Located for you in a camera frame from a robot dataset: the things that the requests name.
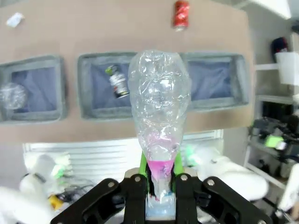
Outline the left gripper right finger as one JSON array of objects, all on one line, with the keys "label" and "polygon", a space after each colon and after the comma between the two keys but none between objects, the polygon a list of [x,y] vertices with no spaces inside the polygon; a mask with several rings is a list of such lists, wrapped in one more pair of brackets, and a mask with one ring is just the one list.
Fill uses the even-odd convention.
[{"label": "left gripper right finger", "polygon": [[204,181],[184,172],[177,154],[173,171],[176,176],[176,218],[173,224],[199,224],[197,208],[212,216],[218,224],[271,224],[272,219],[247,201],[218,177]]}]

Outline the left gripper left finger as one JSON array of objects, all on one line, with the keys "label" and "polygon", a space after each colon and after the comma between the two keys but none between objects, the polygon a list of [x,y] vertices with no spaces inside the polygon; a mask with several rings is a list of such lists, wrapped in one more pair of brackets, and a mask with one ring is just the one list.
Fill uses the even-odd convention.
[{"label": "left gripper left finger", "polygon": [[148,179],[142,154],[137,173],[122,182],[107,178],[51,220],[52,224],[104,224],[124,210],[124,224],[145,224]]}]

